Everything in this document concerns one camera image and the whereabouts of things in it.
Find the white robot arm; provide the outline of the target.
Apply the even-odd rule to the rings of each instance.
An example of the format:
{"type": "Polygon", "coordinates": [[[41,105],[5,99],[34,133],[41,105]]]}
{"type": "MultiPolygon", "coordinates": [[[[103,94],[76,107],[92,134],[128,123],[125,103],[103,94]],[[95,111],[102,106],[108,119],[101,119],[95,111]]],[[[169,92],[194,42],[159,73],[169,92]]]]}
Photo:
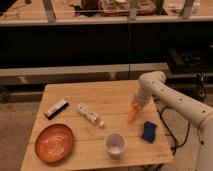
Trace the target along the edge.
{"type": "Polygon", "coordinates": [[[142,74],[134,102],[143,108],[151,96],[156,95],[193,124],[199,130],[201,140],[195,171],[213,171],[213,107],[166,86],[165,81],[162,71],[142,74]]]}

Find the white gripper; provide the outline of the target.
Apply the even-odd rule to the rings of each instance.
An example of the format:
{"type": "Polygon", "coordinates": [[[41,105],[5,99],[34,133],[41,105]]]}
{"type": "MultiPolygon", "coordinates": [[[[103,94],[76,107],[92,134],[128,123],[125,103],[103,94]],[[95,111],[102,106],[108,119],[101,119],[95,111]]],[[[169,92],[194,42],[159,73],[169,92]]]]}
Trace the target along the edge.
{"type": "Polygon", "coordinates": [[[140,87],[133,95],[133,102],[137,103],[141,108],[145,107],[151,100],[152,94],[140,87]]]}

